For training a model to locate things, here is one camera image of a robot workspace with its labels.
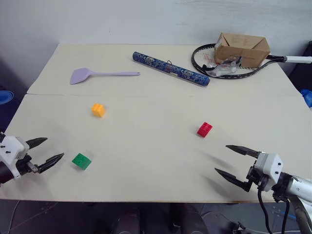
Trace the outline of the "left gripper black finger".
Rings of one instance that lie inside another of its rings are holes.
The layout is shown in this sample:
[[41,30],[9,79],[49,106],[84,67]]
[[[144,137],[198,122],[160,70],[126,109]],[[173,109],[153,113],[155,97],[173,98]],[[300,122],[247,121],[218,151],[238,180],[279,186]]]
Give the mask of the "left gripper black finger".
[[37,166],[38,173],[41,174],[45,172],[46,170],[48,170],[49,168],[53,167],[56,163],[58,163],[62,159],[63,156],[64,156],[64,153],[61,153],[61,154],[55,155],[47,159],[44,164]]
[[46,137],[38,137],[38,138],[26,141],[26,143],[28,144],[29,148],[35,148],[35,147],[39,146],[40,144],[42,144],[47,139],[48,138],[46,138]]

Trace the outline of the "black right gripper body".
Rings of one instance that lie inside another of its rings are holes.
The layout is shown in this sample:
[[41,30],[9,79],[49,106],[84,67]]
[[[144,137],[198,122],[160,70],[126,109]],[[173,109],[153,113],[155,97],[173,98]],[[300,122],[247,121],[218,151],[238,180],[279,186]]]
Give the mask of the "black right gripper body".
[[256,184],[258,190],[264,190],[269,181],[269,176],[263,172],[265,160],[258,159],[250,167],[246,179],[248,180],[246,190],[249,190],[252,184]]

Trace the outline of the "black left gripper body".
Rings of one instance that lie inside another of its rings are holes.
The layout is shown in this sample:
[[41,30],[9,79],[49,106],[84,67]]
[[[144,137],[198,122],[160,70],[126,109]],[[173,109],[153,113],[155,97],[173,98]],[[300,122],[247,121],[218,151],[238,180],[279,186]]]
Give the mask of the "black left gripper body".
[[26,155],[23,159],[19,159],[16,162],[16,168],[21,176],[27,173],[38,173],[39,168],[37,165],[31,162],[32,158],[29,155]]

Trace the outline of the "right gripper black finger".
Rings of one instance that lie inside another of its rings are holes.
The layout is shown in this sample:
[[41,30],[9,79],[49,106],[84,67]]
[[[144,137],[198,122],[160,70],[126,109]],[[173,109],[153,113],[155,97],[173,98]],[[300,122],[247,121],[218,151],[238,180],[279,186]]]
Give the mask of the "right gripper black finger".
[[254,158],[258,158],[260,152],[252,150],[250,148],[244,146],[237,146],[237,145],[226,145],[227,148],[241,154],[241,155],[248,155]]
[[223,170],[217,169],[215,168],[215,170],[224,178],[226,179],[228,182],[242,188],[244,191],[249,192],[250,188],[252,186],[252,181],[248,180],[248,181],[240,181],[238,180],[234,175],[225,172]]

